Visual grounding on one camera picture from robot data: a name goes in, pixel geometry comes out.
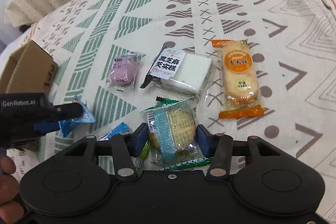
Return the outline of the left hand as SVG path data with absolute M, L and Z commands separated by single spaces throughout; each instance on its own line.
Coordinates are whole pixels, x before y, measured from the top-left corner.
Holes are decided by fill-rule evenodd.
M 12 176 L 15 171 L 15 163 L 1 148 L 1 223 L 17 223 L 25 214 L 23 206 L 15 200 L 19 192 L 19 183 Z

